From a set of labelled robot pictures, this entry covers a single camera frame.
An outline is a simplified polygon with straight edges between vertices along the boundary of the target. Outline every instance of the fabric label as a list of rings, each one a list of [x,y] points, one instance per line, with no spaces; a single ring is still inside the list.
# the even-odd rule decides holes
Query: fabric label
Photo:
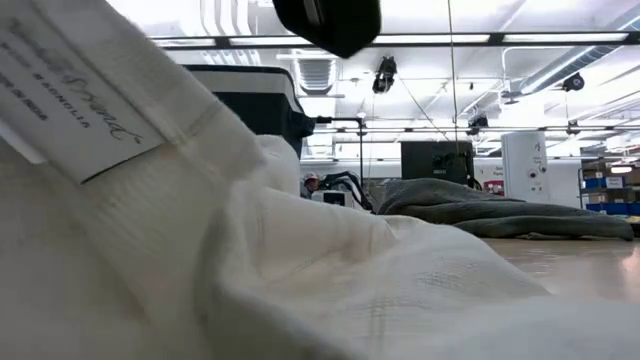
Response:
[[[0,10],[0,118],[22,140],[77,182],[164,142],[46,19]]]

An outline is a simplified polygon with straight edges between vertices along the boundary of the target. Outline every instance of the ceiling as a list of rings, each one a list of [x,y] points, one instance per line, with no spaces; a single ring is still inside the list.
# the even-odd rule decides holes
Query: ceiling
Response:
[[[152,7],[142,0],[108,1],[149,36],[288,34],[270,0],[156,0]],[[382,33],[450,31],[447,0],[381,0],[381,9]],[[633,22],[640,20],[637,0],[451,0],[451,10],[453,32],[598,31],[640,24]],[[564,126],[568,120],[579,120],[583,126],[640,125],[640,46],[621,47],[581,65],[586,82],[581,91],[556,91],[557,84],[552,84],[511,105],[499,96],[520,81],[548,77],[558,64],[588,50],[591,48],[368,48],[347,60],[319,51],[285,49],[172,51],[169,55],[181,64],[288,69],[299,85],[300,102],[308,115],[365,116],[369,128],[447,128],[453,126],[456,114],[458,124],[465,127],[468,118],[479,113],[487,115],[491,127]],[[385,55],[394,56],[397,62],[396,82],[388,93],[374,95],[374,72]],[[321,79],[311,79],[314,83],[309,72],[318,66],[324,66],[326,73]],[[309,97],[302,86],[318,81],[326,96]],[[478,154],[489,156],[499,153],[500,135],[489,131],[471,140]],[[625,148],[620,142],[633,142],[635,137],[635,133],[616,131],[547,135],[548,153],[558,156],[587,151],[604,154],[607,138],[613,136],[617,136],[616,151],[620,151]],[[454,139],[456,134],[372,133],[364,141],[376,144],[367,144],[364,155],[396,158],[398,141],[445,137]],[[457,137],[468,138],[464,132]],[[359,146],[342,144],[357,141],[353,133],[314,135],[305,156],[358,157]]]

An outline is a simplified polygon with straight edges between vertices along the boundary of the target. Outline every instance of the white ceiling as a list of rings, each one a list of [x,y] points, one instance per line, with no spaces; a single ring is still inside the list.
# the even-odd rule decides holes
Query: white ceiling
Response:
[[[269,0],[156,0],[152,6],[142,0],[108,0],[118,11],[136,23],[150,36],[205,35],[202,32],[201,10],[214,6],[230,6],[239,9],[246,4],[246,17],[232,11],[233,19],[227,23],[215,22],[213,26],[221,34],[254,35],[286,34],[275,15]],[[452,28],[454,32],[489,31],[566,31],[566,30],[616,30],[616,19],[630,12],[640,16],[637,0],[451,0]],[[381,0],[383,33],[448,32],[447,0]],[[589,119],[581,125],[612,125],[640,117],[638,106],[626,107],[624,111],[612,111],[606,116],[596,116],[622,102],[640,100],[639,65],[640,46],[619,49],[613,54],[581,70],[586,87],[579,92],[564,93],[546,90],[520,98],[516,105],[500,104],[496,95],[504,89],[504,80],[515,81],[531,76],[558,59],[569,48],[516,49],[509,50],[506,72],[503,71],[503,48],[456,48],[453,50],[455,66],[455,92],[458,113],[475,103],[479,97],[479,111],[486,112],[491,126],[552,126],[566,125],[569,118]],[[220,52],[210,52],[213,58],[203,53],[172,52],[179,63],[225,63],[240,62],[242,51],[226,52],[224,60]],[[260,50],[260,65],[278,66],[288,69],[296,77],[293,60],[282,59],[290,50]],[[391,90],[386,94],[373,95],[371,85],[373,72],[384,55],[393,55],[398,64],[398,75]],[[438,127],[452,126],[455,115],[451,50],[448,48],[369,48],[351,59],[336,60],[336,79],[330,94],[341,98],[301,99],[308,115],[332,115],[353,117],[366,113],[370,127],[431,126],[426,114]],[[459,117],[459,124],[466,125],[469,115]],[[630,122],[625,125],[640,125]],[[500,134],[485,134],[474,139],[480,151],[496,148]],[[550,151],[576,153],[580,146],[600,143],[614,132],[581,134],[577,140],[564,142],[566,134],[549,134]],[[372,134],[367,141],[394,142],[408,139],[440,138],[437,134]],[[354,134],[335,134],[318,138],[320,143],[357,141]],[[379,151],[388,150],[389,145],[380,145]]]

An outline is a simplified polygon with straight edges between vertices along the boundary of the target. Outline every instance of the quilted fabric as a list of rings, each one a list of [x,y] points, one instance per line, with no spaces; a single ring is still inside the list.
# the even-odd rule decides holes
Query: quilted fabric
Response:
[[[637,357],[637,306],[553,297],[453,227],[300,199],[293,150],[105,3],[29,4],[170,141],[84,185],[0,142],[0,358]]]

